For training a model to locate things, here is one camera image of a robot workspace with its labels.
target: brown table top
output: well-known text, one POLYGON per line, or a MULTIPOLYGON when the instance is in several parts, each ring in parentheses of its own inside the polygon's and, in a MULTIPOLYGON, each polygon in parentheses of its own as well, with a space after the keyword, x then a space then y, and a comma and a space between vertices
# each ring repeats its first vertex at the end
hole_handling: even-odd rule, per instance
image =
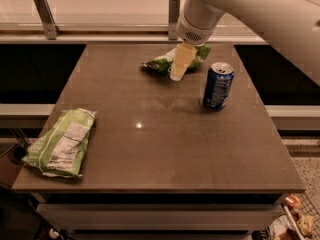
POLYGON ((174 82, 141 70, 173 44, 89 44, 44 134, 63 110, 97 111, 81 179, 24 167, 28 192, 302 192, 303 182, 232 45, 213 45, 199 70, 174 82), (234 67, 226 107, 202 107, 207 70, 234 67))

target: white robotic arm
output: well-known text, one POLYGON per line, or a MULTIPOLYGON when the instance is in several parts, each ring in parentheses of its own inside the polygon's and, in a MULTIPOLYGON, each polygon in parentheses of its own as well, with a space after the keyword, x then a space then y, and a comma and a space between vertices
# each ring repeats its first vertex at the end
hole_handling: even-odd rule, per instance
POLYGON ((320 85, 320 0, 186 0, 177 32, 203 44, 227 12, 320 85))

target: blue can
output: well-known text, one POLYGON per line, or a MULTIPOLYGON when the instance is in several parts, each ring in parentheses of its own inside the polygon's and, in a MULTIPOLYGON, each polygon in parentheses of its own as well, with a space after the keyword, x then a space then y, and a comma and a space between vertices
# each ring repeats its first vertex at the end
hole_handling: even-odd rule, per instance
POLYGON ((217 62, 208 70, 206 89, 203 104, 214 110, 224 108, 229 96, 234 71, 226 62, 217 62))

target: green chip bag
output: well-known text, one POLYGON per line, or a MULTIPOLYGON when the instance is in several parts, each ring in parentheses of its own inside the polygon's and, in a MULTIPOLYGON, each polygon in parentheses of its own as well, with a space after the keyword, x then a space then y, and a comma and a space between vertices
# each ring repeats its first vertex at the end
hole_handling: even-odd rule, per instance
MULTIPOLYGON (((189 65, 187 71, 195 70, 199 67, 201 62, 203 62, 207 56, 209 55, 211 51, 211 45, 209 44, 204 44, 204 45, 196 45, 195 46, 197 53, 195 55, 194 60, 191 62, 189 65)), ((158 56, 154 58, 153 60, 145 63, 145 67, 151 68, 153 70, 156 70, 162 75, 170 75, 170 69, 171 65, 174 60, 175 56, 175 50, 176 48, 172 49, 165 55, 158 56)))
POLYGON ((46 176, 80 177, 95 114, 85 109, 64 112, 44 136, 29 146, 22 161, 46 176))

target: metal bracket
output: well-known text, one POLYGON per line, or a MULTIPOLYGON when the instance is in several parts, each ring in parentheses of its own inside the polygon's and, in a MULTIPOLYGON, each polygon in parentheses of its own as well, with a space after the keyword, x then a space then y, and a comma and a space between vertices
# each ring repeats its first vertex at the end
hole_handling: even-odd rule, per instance
POLYGON ((169 40, 177 40, 177 23, 180 14, 180 0, 169 0, 169 40))
POLYGON ((48 40, 57 39, 59 30, 54 23, 47 0, 33 0, 33 1, 37 7, 40 19, 42 21, 44 34, 46 35, 46 38, 48 40))

